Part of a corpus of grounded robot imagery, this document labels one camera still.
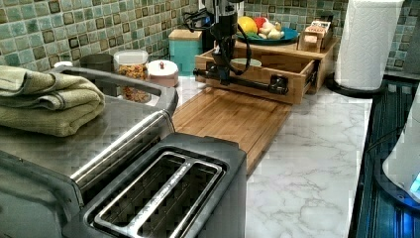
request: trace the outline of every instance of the wooden cutting board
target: wooden cutting board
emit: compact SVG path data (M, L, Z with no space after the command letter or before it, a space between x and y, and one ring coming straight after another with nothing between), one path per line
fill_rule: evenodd
M209 87L176 109L173 124L176 132L239 143L250 175L290 110L290 104Z

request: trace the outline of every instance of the toaster slot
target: toaster slot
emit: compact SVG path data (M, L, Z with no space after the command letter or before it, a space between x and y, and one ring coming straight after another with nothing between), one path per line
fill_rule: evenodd
M140 227L138 234L141 237L169 237L181 232L197 212L205 198L203 192L215 174L216 169L195 163Z
M220 166L163 153L94 217L123 237L179 237L223 175Z

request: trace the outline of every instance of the folded towel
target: folded towel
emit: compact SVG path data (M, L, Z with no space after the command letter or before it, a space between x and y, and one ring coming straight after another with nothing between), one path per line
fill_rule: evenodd
M0 125L58 137L73 135L105 106L89 80L0 65Z

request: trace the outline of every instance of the marble countertop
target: marble countertop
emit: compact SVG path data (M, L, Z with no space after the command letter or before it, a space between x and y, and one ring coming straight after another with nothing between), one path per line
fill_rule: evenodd
M202 88L181 77L178 105ZM247 238L348 236L370 106L325 87L293 105L248 179Z

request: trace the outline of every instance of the tile backsplash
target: tile backsplash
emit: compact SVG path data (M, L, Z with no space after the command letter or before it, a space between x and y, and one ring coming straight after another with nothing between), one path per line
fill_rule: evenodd
M245 14L302 31L328 11L340 38L347 5L348 0L246 0ZM45 71L60 60L78 65L90 54L128 49L163 57L181 13L197 9L196 0L0 0L0 64ZM420 1L405 0L388 69L403 69L419 10Z
M45 71L60 60L143 49L168 53L168 35L194 0L0 0L0 64Z
M244 12L247 16L265 16L271 21L280 21L283 26L300 32L316 17L328 11L334 15L334 35L340 38L348 2L349 0L246 0ZM389 52L387 69L403 69L419 10L419 0L404 1Z

